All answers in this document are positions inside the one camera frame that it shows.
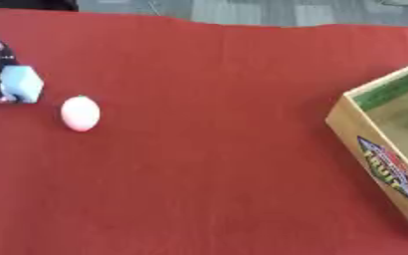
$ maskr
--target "ball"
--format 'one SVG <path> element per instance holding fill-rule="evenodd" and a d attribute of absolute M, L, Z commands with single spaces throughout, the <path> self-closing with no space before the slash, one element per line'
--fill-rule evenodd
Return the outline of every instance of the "ball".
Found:
<path fill-rule="evenodd" d="M 101 117 L 98 104 L 85 96 L 73 97 L 62 105 L 62 120 L 75 131 L 87 131 L 93 128 Z"/>

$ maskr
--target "red carpet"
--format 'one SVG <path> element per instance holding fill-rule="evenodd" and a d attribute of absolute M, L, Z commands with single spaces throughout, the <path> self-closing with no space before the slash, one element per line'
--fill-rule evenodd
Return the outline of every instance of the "red carpet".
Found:
<path fill-rule="evenodd" d="M 400 255 L 408 223 L 323 119 L 408 28 L 0 11 L 46 81 L 0 106 L 0 255 Z M 102 106 L 66 129 L 64 99 Z"/>

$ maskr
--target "wooden crate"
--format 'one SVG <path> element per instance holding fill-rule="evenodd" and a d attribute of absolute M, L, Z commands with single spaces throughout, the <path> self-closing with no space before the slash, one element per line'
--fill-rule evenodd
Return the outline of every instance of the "wooden crate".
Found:
<path fill-rule="evenodd" d="M 326 122 L 408 219 L 408 67 L 344 93 Z"/>

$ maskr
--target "crate label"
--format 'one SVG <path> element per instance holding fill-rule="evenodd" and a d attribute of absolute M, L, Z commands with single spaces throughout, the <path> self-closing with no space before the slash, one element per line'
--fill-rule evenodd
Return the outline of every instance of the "crate label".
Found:
<path fill-rule="evenodd" d="M 408 198 L 408 166 L 395 152 L 357 137 L 371 174 Z"/>

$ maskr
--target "floor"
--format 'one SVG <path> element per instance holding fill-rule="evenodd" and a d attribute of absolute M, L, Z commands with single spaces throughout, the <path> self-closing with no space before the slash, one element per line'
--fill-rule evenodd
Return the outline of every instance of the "floor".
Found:
<path fill-rule="evenodd" d="M 379 0 L 78 0 L 83 11 L 165 15 L 217 24 L 408 26 L 408 7 Z"/>

